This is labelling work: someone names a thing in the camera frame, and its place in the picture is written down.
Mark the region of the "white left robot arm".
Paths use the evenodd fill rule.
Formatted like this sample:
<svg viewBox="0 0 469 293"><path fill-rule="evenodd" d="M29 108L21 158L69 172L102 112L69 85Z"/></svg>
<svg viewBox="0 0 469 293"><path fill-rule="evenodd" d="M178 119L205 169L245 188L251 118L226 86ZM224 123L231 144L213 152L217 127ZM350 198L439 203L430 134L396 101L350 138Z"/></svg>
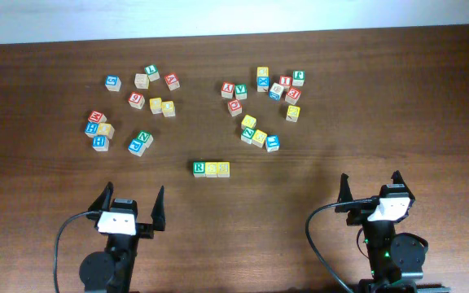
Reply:
<svg viewBox="0 0 469 293"><path fill-rule="evenodd" d="M87 218L107 237L102 251L89 254L79 268L85 292L128 293L138 255L138 242L153 239L156 231L165 231L164 187L151 210L151 223L137 221L138 204L133 199L113 198L109 182L89 206Z"/></svg>

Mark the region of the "green R wooden block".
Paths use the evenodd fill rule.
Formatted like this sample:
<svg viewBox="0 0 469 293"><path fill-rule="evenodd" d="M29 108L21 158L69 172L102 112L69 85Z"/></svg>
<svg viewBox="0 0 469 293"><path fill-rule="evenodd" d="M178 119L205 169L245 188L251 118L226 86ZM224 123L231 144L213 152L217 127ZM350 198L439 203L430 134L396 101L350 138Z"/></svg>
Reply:
<svg viewBox="0 0 469 293"><path fill-rule="evenodd" d="M205 162L203 161L195 161L192 164L192 172L194 177L205 177Z"/></svg>

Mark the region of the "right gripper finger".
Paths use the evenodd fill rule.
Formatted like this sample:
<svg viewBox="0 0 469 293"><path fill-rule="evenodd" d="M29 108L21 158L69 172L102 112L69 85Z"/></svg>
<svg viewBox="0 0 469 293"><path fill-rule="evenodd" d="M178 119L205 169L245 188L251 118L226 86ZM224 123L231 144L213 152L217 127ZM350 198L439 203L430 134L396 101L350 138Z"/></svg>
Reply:
<svg viewBox="0 0 469 293"><path fill-rule="evenodd" d="M392 176L391 176L391 179L392 179L392 184L391 184L391 188L392 189L396 189L396 190L407 190L408 187L401 175L401 172L399 170L395 171Z"/></svg>
<svg viewBox="0 0 469 293"><path fill-rule="evenodd" d="M338 195L338 203L347 203L352 202L353 196L348 183L348 175L345 173L341 174L340 177L340 191Z"/></svg>

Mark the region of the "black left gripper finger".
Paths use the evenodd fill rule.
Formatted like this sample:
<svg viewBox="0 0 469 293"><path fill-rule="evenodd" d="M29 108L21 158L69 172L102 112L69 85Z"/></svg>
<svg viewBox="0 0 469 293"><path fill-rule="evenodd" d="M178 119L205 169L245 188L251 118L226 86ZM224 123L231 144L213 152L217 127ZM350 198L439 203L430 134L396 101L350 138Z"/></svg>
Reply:
<svg viewBox="0 0 469 293"><path fill-rule="evenodd" d="M104 187L102 193L98 198L89 206L88 212L103 212L108 211L112 201L113 184L111 181Z"/></svg>
<svg viewBox="0 0 469 293"><path fill-rule="evenodd" d="M164 210L164 186L160 188L159 193L156 197L156 201L151 211L151 219L153 225L166 224L166 216Z"/></svg>

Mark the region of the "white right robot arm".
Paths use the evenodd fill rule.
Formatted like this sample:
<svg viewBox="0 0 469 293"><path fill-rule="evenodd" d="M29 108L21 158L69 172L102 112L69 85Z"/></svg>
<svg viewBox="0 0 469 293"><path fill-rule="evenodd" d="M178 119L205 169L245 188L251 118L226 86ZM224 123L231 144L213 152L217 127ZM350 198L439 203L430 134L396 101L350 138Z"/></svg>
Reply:
<svg viewBox="0 0 469 293"><path fill-rule="evenodd" d="M305 236L318 260L335 281L347 292L450 292L445 286L417 286L423 277L423 264L428 250L426 239L410 233L397 233L394 225L409 216L415 201L401 173L392 174L392 182L381 186L379 194L355 199L348 184L348 175L340 177L340 191L335 203L313 210L305 220ZM317 249L309 225L316 214L333 208L347 215L346 225L358 226L364 236L363 255L370 264L370 279L350 285L335 272Z"/></svg>

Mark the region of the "yellow S wooden block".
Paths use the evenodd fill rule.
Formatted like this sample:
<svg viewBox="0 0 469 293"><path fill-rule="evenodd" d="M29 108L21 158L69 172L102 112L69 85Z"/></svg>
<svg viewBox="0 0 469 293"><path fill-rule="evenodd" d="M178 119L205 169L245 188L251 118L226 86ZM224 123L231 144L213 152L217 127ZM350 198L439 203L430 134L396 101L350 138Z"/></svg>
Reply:
<svg viewBox="0 0 469 293"><path fill-rule="evenodd" d="M205 175L206 175L206 177L218 177L217 162L206 162L205 163Z"/></svg>

